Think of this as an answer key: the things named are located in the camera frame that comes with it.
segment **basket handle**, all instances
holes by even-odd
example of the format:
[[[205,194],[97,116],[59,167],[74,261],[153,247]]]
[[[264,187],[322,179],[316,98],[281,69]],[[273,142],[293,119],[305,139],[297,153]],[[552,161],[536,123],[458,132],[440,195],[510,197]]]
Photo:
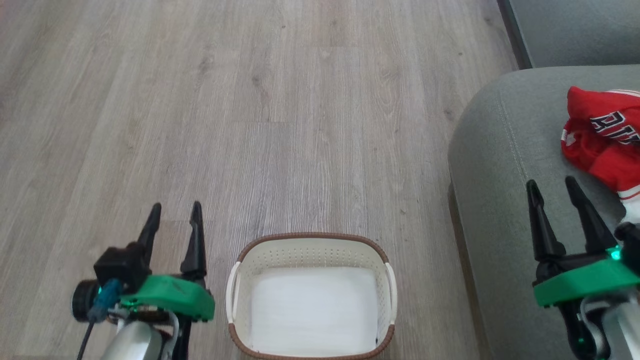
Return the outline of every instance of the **basket handle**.
[[[387,279],[389,281],[389,290],[391,294],[391,315],[389,319],[390,324],[396,323],[396,315],[398,312],[398,286],[396,283],[396,274],[391,264],[385,263],[387,266]]]
[[[240,267],[241,262],[238,261],[234,264],[234,267],[231,268],[231,274],[229,274],[229,280],[227,280],[227,290],[225,294],[225,307],[227,309],[227,320],[229,323],[234,323],[236,312],[234,309],[236,308],[236,300],[234,297],[234,293],[236,292],[236,278],[238,267]]]

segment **floor plank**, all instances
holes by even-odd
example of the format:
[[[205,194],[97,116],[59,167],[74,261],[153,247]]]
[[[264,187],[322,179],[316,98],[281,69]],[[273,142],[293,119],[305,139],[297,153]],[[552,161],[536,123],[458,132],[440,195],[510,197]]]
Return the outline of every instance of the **floor plank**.
[[[5,355],[73,358],[76,283],[157,201],[152,266],[176,271],[200,200],[218,306],[192,358],[246,358],[228,271],[289,231],[385,249],[400,303],[378,359],[480,358],[446,151],[475,92],[515,68],[493,0],[0,0],[0,54]],[[94,331],[88,359],[113,336]]]

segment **basket bottom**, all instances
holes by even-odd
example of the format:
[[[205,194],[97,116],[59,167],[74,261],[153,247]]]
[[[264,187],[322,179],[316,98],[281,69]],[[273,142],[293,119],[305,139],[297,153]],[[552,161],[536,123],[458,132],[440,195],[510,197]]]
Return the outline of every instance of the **basket bottom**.
[[[272,268],[253,281],[252,350],[331,357],[376,348],[376,278],[366,268]]]

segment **beige plastic basket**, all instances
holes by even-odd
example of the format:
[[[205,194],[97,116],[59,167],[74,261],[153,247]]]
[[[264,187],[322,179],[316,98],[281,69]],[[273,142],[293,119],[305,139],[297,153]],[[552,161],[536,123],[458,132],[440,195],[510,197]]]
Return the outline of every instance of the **beige plastic basket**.
[[[293,233],[247,245],[226,290],[229,333],[265,360],[361,360],[390,343],[397,313],[393,268],[361,236]]]

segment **gray sofa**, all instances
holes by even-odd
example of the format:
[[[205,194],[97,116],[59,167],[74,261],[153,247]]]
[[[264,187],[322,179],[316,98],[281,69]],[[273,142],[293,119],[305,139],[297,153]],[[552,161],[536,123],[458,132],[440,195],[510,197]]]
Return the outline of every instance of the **gray sofa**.
[[[467,106],[449,147],[454,199],[493,358],[571,360],[559,311],[533,296],[525,183],[537,181],[570,254],[584,252],[584,235],[565,176],[578,179],[611,228],[622,218],[617,196],[564,159],[560,136],[572,85],[640,90],[640,65],[608,65],[640,64],[640,1],[506,0],[501,10],[515,51],[525,44],[520,56],[534,68],[502,76]]]

